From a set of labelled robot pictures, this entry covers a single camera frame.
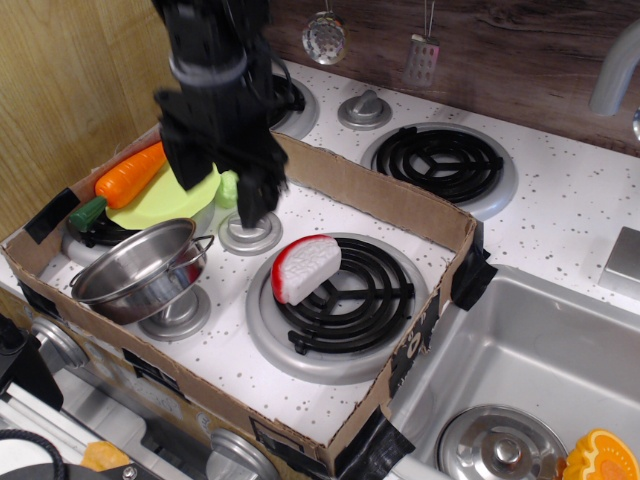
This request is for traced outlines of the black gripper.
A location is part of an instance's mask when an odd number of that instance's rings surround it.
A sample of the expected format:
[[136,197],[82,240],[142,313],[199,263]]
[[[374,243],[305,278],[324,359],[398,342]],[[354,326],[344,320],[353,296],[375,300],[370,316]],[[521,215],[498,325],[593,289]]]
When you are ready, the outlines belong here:
[[278,104],[271,74],[245,74],[214,89],[162,89],[154,99],[161,109],[164,152],[185,191],[217,166],[240,175],[237,209],[243,228],[255,228],[276,209],[286,189],[287,155],[270,132]]

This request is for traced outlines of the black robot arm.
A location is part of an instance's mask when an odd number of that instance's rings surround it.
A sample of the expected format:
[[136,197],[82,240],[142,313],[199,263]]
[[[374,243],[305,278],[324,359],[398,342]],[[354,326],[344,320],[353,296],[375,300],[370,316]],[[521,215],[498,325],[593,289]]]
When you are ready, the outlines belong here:
[[159,90],[160,137],[186,190],[213,170],[238,176],[237,209],[245,228],[275,210],[286,186],[288,157],[270,131],[280,100],[273,88],[277,57],[262,30],[266,1],[157,1],[179,84]]

